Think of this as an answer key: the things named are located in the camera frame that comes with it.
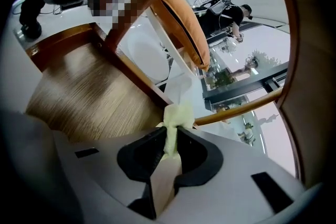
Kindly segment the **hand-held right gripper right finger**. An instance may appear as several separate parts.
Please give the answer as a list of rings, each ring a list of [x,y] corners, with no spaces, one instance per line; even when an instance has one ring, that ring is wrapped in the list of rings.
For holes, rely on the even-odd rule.
[[[182,187],[158,217],[160,224],[254,224],[275,213],[252,179],[266,172],[292,199],[305,186],[267,155],[242,142],[192,129],[191,133],[215,144],[223,165],[206,184]]]

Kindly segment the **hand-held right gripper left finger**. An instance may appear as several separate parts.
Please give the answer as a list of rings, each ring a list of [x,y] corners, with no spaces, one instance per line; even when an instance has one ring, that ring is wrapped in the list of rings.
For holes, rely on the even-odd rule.
[[[156,219],[150,177],[164,155],[166,128],[72,145],[98,185],[127,208]]]

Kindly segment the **wooden three-tier shelf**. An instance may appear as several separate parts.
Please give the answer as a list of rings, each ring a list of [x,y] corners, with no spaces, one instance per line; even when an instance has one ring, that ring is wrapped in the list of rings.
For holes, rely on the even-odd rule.
[[[266,173],[252,179],[274,215],[254,224],[336,224],[336,27],[330,25],[328,0],[285,0],[289,12],[291,56],[280,114],[296,149],[299,180],[306,188],[292,200]],[[117,44],[154,0],[127,13],[118,30],[105,35],[96,23],[69,28],[28,50],[43,73],[28,113],[46,120],[63,152],[74,162],[76,186],[98,183],[84,170],[73,144],[117,136],[159,121],[168,98],[128,59]]]

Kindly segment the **pale yellow cloth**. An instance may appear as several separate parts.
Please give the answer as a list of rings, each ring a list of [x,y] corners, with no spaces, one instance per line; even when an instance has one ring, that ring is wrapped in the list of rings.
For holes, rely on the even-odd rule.
[[[190,103],[170,104],[165,107],[163,121],[156,127],[166,127],[166,139],[164,144],[164,154],[162,161],[178,155],[177,151],[177,128],[192,128],[195,118],[193,108]]]

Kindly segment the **person's black clothing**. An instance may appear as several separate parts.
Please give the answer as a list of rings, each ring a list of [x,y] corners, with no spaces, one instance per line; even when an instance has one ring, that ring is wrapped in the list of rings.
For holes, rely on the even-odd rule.
[[[44,0],[25,0],[21,6],[19,22],[22,25],[30,25],[34,23],[44,5]]]

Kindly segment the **white round chair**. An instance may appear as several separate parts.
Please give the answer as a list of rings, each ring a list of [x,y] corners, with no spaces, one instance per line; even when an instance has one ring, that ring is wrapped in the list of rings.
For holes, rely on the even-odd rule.
[[[118,47],[157,87],[183,75],[199,75],[185,49],[175,48],[150,8],[133,23]]]

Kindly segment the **orange cushion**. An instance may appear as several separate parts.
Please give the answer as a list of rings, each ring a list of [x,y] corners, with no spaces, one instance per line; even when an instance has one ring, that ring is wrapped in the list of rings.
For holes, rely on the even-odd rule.
[[[195,13],[186,0],[156,0],[151,10],[172,40],[175,48],[184,48],[191,61],[207,71],[209,47]]]

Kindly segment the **black window frame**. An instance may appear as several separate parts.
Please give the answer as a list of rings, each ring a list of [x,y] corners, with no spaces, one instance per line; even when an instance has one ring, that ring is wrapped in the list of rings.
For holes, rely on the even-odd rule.
[[[202,79],[201,84],[205,107],[212,111],[213,104],[239,99],[261,88],[265,89],[267,93],[275,91],[281,87],[280,83],[285,81],[287,70],[288,63],[285,62],[249,78],[235,81],[229,85],[220,86],[209,91],[206,88],[205,80]]]

